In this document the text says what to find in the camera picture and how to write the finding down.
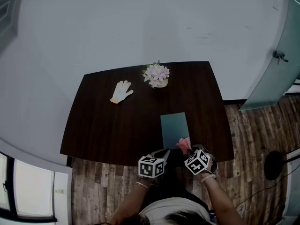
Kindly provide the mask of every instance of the dark hair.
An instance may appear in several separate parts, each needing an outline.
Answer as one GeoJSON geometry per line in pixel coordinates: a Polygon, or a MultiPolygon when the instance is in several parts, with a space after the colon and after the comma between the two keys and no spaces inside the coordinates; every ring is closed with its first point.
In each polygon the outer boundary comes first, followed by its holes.
{"type": "MultiPolygon", "coordinates": [[[[165,219],[173,225],[210,225],[199,213],[188,210],[170,213],[165,219]]],[[[146,216],[135,214],[124,219],[120,225],[150,225],[150,221],[146,216]]]]}

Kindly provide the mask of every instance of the cable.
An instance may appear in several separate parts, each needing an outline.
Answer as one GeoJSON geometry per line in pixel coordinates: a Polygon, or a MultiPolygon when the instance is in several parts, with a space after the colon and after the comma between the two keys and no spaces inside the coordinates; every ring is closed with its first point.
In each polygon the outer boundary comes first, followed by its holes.
{"type": "MultiPolygon", "coordinates": [[[[297,166],[294,170],[292,170],[288,175],[290,175],[291,173],[293,173],[298,167],[300,167],[300,165],[297,166]]],[[[240,206],[242,203],[244,203],[245,201],[247,201],[248,199],[250,199],[250,198],[253,197],[254,195],[256,195],[256,194],[258,194],[258,193],[260,193],[260,192],[262,192],[262,191],[264,191],[264,190],[268,190],[268,189],[271,189],[271,188],[275,187],[278,183],[280,183],[280,182],[281,182],[284,178],[286,178],[288,175],[282,177],[282,178],[281,178],[277,183],[275,183],[272,187],[266,187],[266,188],[264,188],[263,190],[260,190],[260,191],[258,191],[258,192],[256,192],[256,193],[254,193],[254,194],[251,195],[249,198],[247,198],[246,200],[242,201],[239,205],[237,205],[237,206],[235,207],[235,209],[237,209],[238,206],[240,206]]]]}

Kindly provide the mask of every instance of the window frame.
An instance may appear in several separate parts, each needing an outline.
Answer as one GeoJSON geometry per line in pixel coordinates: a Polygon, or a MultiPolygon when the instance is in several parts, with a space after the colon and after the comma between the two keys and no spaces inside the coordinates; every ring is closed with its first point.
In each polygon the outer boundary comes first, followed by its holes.
{"type": "Polygon", "coordinates": [[[0,217],[16,222],[25,222],[25,223],[56,223],[57,219],[54,216],[54,207],[52,205],[52,214],[53,216],[47,217],[31,217],[31,216],[20,216],[17,214],[17,209],[15,205],[15,191],[14,191],[14,168],[15,168],[15,159],[10,157],[2,152],[2,155],[7,157],[6,164],[6,180],[5,180],[5,189],[8,196],[9,210],[0,208],[0,217]]]}

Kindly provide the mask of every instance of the teal paper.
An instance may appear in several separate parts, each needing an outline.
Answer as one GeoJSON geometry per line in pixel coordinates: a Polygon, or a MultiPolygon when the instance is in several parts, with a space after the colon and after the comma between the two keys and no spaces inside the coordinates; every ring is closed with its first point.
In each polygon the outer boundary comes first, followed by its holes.
{"type": "Polygon", "coordinates": [[[179,149],[176,145],[181,138],[189,137],[188,124],[184,112],[161,115],[161,130],[164,148],[179,149]]]}

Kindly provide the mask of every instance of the flower pot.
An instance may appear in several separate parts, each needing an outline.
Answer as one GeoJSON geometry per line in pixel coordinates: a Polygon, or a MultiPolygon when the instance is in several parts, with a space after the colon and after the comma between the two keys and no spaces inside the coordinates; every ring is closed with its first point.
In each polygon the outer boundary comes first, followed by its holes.
{"type": "Polygon", "coordinates": [[[164,88],[166,85],[168,85],[168,80],[169,80],[169,79],[164,79],[164,80],[162,81],[162,84],[161,84],[161,85],[157,85],[156,88],[164,88]]]}

